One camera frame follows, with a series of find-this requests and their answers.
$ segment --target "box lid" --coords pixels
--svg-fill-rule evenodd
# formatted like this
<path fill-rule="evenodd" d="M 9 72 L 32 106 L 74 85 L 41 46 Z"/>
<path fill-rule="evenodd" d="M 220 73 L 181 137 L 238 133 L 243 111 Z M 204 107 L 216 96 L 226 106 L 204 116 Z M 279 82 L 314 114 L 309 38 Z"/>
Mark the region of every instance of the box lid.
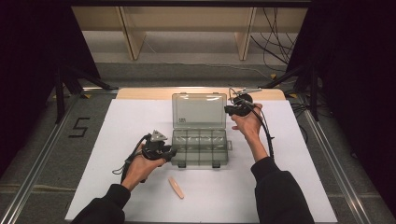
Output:
<path fill-rule="evenodd" d="M 174 129 L 225 129 L 227 95 L 175 93 L 172 95 Z"/>

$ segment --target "aluminum rail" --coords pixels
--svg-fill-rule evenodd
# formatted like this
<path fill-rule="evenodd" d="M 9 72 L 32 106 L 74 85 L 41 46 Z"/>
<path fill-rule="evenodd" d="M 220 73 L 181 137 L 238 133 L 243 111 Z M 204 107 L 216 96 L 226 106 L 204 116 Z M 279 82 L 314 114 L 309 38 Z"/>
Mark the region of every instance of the aluminum rail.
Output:
<path fill-rule="evenodd" d="M 358 193 L 353 188 L 352 184 L 349 182 L 347 178 L 347 174 L 344 172 L 344 169 L 340 161 L 337 159 L 337 156 L 332 150 L 332 146 L 330 145 L 329 140 L 327 139 L 322 128 L 320 127 L 320 124 L 315 121 L 314 117 L 311 115 L 309 111 L 305 111 L 304 113 L 306 118 L 308 119 L 309 125 L 311 126 L 316 138 L 318 139 L 323 154 L 332 169 L 332 172 L 335 176 L 338 186 L 343 192 L 346 202 L 348 203 L 349 208 L 354 218 L 356 219 L 357 223 L 359 224 L 372 223 L 363 207 L 363 203 L 361 202 Z"/>
<path fill-rule="evenodd" d="M 73 95 L 70 99 L 70 106 L 64 113 L 64 117 L 58 124 L 55 124 L 55 127 L 52 129 L 49 138 L 47 139 L 46 144 L 41 149 L 40 154 L 38 155 L 35 163 L 30 170 L 28 176 L 26 176 L 25 180 L 21 184 L 18 192 L 14 196 L 12 202 L 8 205 L 6 212 L 4 213 L 3 217 L 1 218 L 2 224 L 13 224 L 17 221 L 18 216 L 20 215 L 22 208 L 26 204 L 27 199 L 35 185 L 35 182 L 39 178 L 41 172 L 44 169 L 44 166 L 50 157 L 50 154 L 59 139 L 60 133 L 62 132 L 64 125 L 67 122 L 68 116 L 70 111 L 73 109 L 74 105 L 76 104 L 79 95 Z"/>

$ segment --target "white table surface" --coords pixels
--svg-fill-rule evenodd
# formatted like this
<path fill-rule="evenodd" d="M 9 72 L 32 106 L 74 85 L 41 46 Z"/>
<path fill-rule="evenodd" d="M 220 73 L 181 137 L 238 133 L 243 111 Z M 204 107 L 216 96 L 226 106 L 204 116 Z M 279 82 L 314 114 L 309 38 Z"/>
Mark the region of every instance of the white table surface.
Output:
<path fill-rule="evenodd" d="M 336 217 L 288 101 L 258 101 L 263 104 L 276 164 L 290 171 L 303 190 L 316 222 L 335 223 Z M 228 140 L 233 143 L 229 163 L 219 170 L 178 169 L 170 162 L 157 168 L 144 184 L 133 191 L 124 207 L 126 221 L 172 223 L 258 223 L 250 172 L 254 163 L 243 135 L 226 121 Z M 158 130 L 171 145 L 173 122 L 171 100 L 113 100 L 87 167 L 69 207 L 72 220 L 93 198 L 103 197 L 108 187 L 120 183 L 120 168 L 140 138 Z M 262 130 L 262 141 L 266 139 Z M 179 199 L 168 183 L 172 176 L 185 198 Z"/>

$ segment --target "black sleeve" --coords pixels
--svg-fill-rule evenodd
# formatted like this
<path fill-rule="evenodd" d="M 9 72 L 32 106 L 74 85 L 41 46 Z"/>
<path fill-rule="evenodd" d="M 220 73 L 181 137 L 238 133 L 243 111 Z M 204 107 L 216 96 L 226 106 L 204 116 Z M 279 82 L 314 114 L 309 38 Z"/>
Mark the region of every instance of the black sleeve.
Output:
<path fill-rule="evenodd" d="M 256 204 L 260 223 L 314 223 L 300 186 L 288 171 L 280 171 L 274 159 L 257 161 L 251 172 L 256 178 Z"/>
<path fill-rule="evenodd" d="M 123 223 L 122 208 L 131 197 L 131 192 L 122 185 L 113 184 L 103 198 L 93 199 L 71 222 L 72 224 L 117 224 Z"/>

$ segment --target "wrist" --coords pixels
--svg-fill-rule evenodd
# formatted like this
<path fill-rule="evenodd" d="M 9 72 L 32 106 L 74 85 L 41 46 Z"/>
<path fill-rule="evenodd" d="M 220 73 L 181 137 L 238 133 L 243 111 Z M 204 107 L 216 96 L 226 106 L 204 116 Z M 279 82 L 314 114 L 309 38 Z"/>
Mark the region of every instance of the wrist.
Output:
<path fill-rule="evenodd" d="M 249 134 L 245 134 L 245 139 L 247 140 L 247 142 L 250 143 L 254 143 L 254 142 L 260 142 L 260 137 L 258 133 L 249 133 Z"/>
<path fill-rule="evenodd" d="M 140 181 L 138 181 L 137 179 L 132 179 L 132 178 L 125 178 L 122 181 L 122 185 L 127 188 L 129 191 L 132 191 L 138 184 Z"/>
<path fill-rule="evenodd" d="M 265 150 L 260 137 L 251 137 L 247 139 L 247 143 L 250 147 L 251 153 L 253 154 L 254 161 L 259 161 L 268 157 L 267 151 Z"/>

